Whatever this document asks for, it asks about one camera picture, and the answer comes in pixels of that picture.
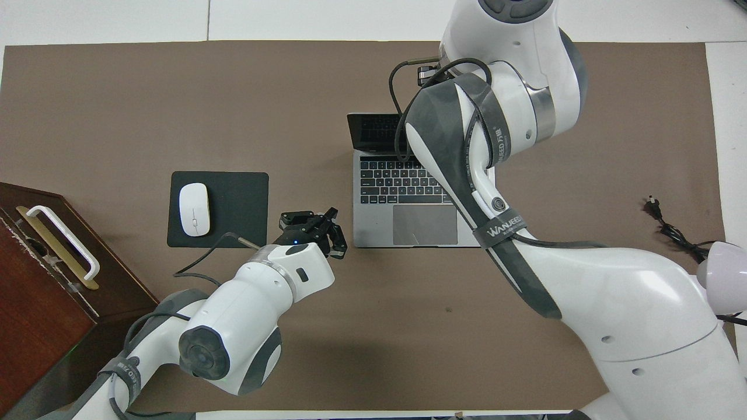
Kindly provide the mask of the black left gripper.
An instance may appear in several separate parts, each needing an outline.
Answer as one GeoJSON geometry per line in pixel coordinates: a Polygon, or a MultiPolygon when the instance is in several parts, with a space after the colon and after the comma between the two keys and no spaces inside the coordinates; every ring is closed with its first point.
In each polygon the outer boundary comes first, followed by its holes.
{"type": "Polygon", "coordinates": [[[343,260],[348,250],[341,226],[336,222],[338,209],[330,207],[325,213],[325,221],[319,223],[319,215],[314,212],[284,212],[278,221],[282,234],[272,244],[293,246],[316,243],[324,249],[325,256],[343,260]]]}

